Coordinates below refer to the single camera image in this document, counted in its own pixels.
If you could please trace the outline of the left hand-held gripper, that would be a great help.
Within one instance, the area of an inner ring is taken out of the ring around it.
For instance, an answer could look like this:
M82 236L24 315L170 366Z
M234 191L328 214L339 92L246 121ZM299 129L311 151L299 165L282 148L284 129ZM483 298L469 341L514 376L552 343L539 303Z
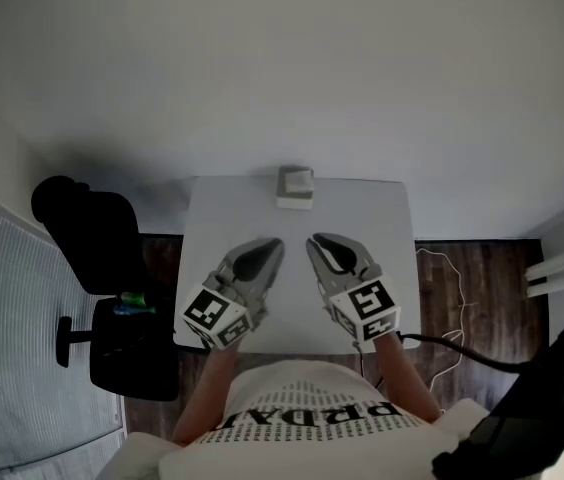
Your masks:
M236 345L266 316L266 295L284 255L279 238L260 238L231 249L218 268L194 286L180 318L211 348Z

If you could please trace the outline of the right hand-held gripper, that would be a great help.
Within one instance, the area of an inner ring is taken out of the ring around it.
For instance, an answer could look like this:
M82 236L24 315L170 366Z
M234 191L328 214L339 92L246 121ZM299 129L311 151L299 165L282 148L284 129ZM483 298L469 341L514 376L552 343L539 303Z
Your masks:
M335 233L316 233L314 240L306 241L306 251L325 309L355 342L372 342L398 330L401 307L391 280L372 265L374 260L361 242Z

